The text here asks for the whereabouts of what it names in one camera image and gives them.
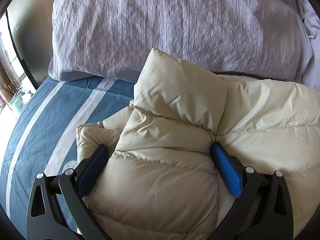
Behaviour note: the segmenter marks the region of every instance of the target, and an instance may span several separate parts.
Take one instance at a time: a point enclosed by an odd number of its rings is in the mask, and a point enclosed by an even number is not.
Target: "cream fabric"
[[[294,235],[320,201],[320,93],[292,82],[220,78],[157,49],[134,102],[77,128],[78,161],[110,160],[85,203],[113,240],[206,239],[231,208],[209,157],[219,141],[244,166],[286,178]]]

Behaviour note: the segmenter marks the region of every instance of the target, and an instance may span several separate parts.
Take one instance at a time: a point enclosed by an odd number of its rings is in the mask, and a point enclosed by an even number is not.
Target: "lavender blanket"
[[[55,0],[49,74],[135,82],[159,48],[217,72],[300,82],[312,48],[295,0]]]

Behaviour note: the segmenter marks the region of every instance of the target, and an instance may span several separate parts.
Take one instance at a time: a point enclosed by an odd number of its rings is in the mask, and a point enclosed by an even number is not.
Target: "blue gripper pad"
[[[228,153],[216,142],[211,145],[210,155],[228,191],[239,198],[243,191],[242,176],[232,164]]]

